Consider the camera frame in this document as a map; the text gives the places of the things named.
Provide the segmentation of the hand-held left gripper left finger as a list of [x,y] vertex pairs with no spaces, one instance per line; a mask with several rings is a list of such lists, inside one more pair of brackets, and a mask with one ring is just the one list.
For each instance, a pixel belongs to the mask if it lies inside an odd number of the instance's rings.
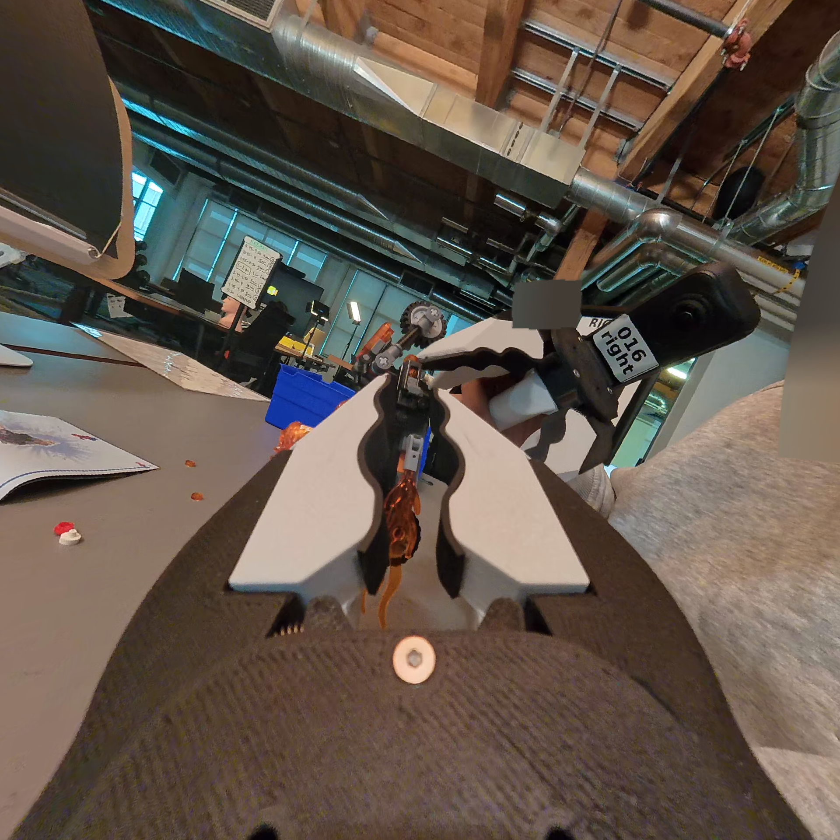
[[228,578],[235,592],[336,599],[353,614],[394,484],[394,376],[382,375],[298,441]]

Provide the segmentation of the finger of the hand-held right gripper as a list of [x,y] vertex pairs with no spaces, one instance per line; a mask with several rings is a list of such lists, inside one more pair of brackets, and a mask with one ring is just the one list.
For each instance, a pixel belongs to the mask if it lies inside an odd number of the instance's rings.
[[516,328],[507,318],[489,318],[431,343],[417,358],[422,366],[488,366],[509,351],[538,361],[544,348],[538,330]]
[[445,356],[428,359],[429,388],[451,392],[466,383],[513,375],[522,378],[543,360],[531,356]]

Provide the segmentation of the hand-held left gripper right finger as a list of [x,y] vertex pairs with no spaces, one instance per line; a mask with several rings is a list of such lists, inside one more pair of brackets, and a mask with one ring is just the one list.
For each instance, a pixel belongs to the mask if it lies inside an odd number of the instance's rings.
[[446,391],[437,456],[454,450],[447,480],[430,479],[429,626],[474,629],[496,599],[590,587],[570,538],[520,448]]

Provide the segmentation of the lego motorcycle model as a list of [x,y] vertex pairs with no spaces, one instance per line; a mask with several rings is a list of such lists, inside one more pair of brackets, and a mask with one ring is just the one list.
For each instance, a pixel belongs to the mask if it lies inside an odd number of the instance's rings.
[[[392,341],[392,328],[386,324],[365,345],[354,364],[354,379],[361,385],[373,382],[378,376],[392,373],[403,352],[414,345],[424,349],[442,339],[446,333],[443,313],[433,303],[415,301],[403,312],[400,321],[402,337]],[[387,606],[399,588],[403,566],[419,545],[421,503],[417,482],[424,466],[427,443],[434,439],[444,423],[445,407],[430,381],[424,376],[418,359],[407,357],[399,374],[395,392],[395,407],[385,411],[386,420],[393,421],[395,443],[388,444],[388,453],[398,457],[395,478],[384,478],[382,525],[387,536],[388,575],[384,600],[379,606],[379,622],[385,627]],[[289,450],[314,427],[293,422],[281,429],[277,451]]]

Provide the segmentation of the person's right forearm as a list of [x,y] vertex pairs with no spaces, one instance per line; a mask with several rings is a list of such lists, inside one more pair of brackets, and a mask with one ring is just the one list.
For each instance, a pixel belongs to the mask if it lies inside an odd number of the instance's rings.
[[564,480],[568,487],[605,520],[612,516],[616,504],[616,491],[611,473],[604,465],[597,465],[580,474],[570,474]]

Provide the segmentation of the lego instruction booklet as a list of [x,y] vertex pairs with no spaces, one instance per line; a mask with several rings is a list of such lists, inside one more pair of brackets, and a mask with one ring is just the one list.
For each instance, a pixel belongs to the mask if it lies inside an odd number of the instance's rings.
[[42,480],[90,479],[158,469],[54,416],[1,412],[1,498]]

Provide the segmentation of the person's right hand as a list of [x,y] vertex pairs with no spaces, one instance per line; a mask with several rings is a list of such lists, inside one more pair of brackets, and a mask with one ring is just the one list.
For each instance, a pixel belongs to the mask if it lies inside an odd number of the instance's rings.
[[[517,377],[512,374],[497,377],[485,377],[469,381],[460,386],[459,394],[452,391],[463,406],[476,413],[493,428],[498,429],[489,410],[489,402],[497,394],[503,393],[517,383]],[[501,434],[516,446],[523,446],[525,442],[537,433],[546,415],[531,417],[515,426],[501,431]]]

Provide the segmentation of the blue plastic bin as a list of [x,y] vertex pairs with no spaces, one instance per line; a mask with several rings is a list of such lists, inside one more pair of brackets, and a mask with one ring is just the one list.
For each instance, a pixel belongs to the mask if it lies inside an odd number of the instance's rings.
[[344,385],[325,382],[318,373],[281,364],[265,420],[279,429],[293,422],[315,427],[354,394]]

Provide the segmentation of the black computer monitor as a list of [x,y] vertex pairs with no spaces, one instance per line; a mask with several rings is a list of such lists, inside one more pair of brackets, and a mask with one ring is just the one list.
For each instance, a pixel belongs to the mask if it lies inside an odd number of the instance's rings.
[[290,333],[302,335],[308,329],[312,315],[309,304],[322,299],[324,289],[305,277],[279,274],[269,279],[268,287],[260,299],[266,305],[282,302],[292,319]]

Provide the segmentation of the black office chair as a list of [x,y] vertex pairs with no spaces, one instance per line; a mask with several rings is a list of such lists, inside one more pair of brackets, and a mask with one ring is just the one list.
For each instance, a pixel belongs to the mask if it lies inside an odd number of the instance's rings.
[[294,318],[282,301],[266,304],[259,315],[232,342],[226,352],[222,373],[231,381],[247,384],[260,382],[265,375],[270,356],[283,338]]

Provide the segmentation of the printed paper sheet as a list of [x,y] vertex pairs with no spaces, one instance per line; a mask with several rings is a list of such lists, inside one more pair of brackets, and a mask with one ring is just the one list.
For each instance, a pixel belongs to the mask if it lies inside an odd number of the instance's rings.
[[78,323],[73,326],[187,391],[269,402],[267,397],[229,380],[184,353]]

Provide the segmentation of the whiteboard with writing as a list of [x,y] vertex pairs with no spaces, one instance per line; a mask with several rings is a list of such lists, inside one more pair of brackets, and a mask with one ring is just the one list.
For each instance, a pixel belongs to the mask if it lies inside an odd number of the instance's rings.
[[280,252],[255,238],[245,236],[221,287],[222,295],[246,308],[256,309],[270,275],[280,260]]

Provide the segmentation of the silver ventilation duct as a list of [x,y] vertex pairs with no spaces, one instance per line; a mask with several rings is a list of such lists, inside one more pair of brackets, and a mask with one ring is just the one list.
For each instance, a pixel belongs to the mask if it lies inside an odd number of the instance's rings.
[[583,150],[399,68],[369,49],[274,12],[268,20],[221,2],[193,15],[212,51],[286,88],[545,206],[562,198],[623,226],[655,203],[582,166]]

